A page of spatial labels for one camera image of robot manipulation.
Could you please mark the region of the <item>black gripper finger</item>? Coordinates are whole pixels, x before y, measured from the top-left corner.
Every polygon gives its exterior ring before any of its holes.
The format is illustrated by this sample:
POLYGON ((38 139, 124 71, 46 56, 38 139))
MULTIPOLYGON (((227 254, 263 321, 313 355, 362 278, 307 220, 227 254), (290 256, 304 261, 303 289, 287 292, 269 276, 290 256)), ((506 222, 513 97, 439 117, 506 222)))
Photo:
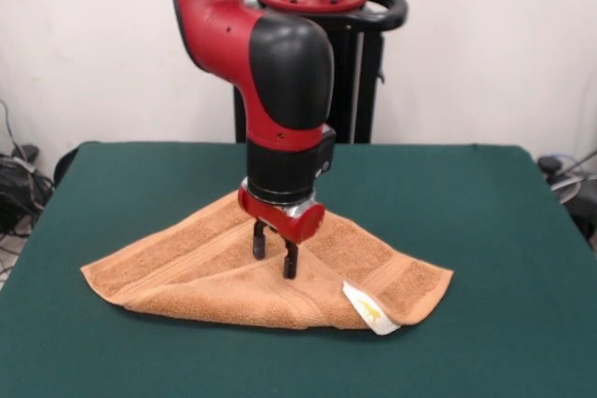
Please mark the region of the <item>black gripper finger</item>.
POLYGON ((299 247, 295 242, 285 240, 285 248, 287 254, 285 256, 283 276, 285 279, 293 280, 297 275, 299 247))
POLYGON ((266 240, 264 234, 265 225, 260 220, 256 220, 253 230, 253 256, 256 260, 265 258, 266 240))

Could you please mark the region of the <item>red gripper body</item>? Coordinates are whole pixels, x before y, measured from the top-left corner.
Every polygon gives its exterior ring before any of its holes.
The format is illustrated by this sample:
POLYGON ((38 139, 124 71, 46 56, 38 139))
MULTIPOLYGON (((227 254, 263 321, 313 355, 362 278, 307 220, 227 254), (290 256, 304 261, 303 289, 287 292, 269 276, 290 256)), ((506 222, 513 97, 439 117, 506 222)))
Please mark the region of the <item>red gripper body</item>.
POLYGON ((326 213, 325 206, 316 200, 315 193, 296 204, 270 204, 254 197, 247 183, 239 186, 238 202, 248 215, 293 243, 312 238, 322 225, 326 213))

